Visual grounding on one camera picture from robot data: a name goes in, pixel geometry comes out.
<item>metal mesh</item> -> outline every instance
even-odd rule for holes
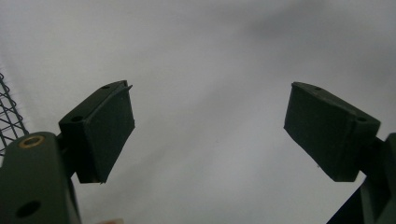
[[[17,103],[9,95],[9,87],[4,83],[4,76],[0,73],[0,156],[4,156],[8,144],[28,134],[16,106]]]

